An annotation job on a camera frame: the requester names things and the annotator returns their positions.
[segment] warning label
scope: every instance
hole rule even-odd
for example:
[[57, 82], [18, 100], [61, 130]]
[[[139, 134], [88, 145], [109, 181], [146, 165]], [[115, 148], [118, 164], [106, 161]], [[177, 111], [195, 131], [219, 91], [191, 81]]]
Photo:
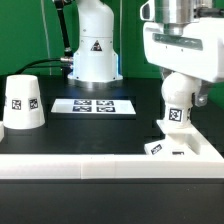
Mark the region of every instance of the warning label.
[[92, 46], [91, 51], [102, 51], [99, 41], [97, 40]]

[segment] white platform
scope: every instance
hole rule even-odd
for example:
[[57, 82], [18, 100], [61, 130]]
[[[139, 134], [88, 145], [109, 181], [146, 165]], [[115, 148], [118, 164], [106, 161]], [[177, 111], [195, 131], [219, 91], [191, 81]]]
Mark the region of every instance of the white platform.
[[0, 179], [224, 178], [224, 161], [148, 155], [1, 155]]
[[130, 100], [56, 99], [52, 113], [135, 114]]

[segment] metal bracket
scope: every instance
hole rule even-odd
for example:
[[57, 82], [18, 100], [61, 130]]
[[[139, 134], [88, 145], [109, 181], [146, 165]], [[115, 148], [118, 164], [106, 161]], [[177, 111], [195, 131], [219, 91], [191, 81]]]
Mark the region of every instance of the metal bracket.
[[195, 93], [195, 105], [197, 107], [205, 106], [208, 102], [208, 94], [213, 83], [201, 80], [200, 90]]

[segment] white plastic housing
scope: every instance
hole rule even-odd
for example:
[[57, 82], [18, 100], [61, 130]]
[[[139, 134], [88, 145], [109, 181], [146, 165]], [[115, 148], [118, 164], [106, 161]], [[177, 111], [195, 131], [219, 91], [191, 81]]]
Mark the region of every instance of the white plastic housing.
[[144, 48], [149, 63], [212, 83], [224, 81], [224, 19], [201, 18], [184, 27], [182, 37], [201, 40], [195, 50], [156, 42], [155, 33], [163, 34], [163, 24], [146, 22]]
[[74, 53], [73, 74], [83, 82], [111, 82], [118, 74], [118, 55], [113, 50], [114, 14], [99, 0], [77, 0], [80, 44]]

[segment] black cable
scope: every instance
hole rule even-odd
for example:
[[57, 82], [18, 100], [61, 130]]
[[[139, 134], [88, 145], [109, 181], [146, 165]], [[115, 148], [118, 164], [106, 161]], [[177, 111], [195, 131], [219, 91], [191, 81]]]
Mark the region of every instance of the black cable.
[[70, 68], [69, 65], [67, 66], [60, 66], [60, 65], [42, 65], [42, 66], [29, 66], [26, 69], [33, 69], [33, 68]]
[[54, 61], [61, 61], [61, 60], [60, 60], [60, 58], [49, 58], [49, 59], [34, 61], [34, 62], [31, 62], [31, 63], [25, 65], [21, 69], [17, 70], [15, 72], [15, 74], [21, 74], [24, 70], [26, 70], [28, 67], [31, 67], [32, 65], [42, 64], [42, 63], [46, 63], [46, 62], [54, 62]]

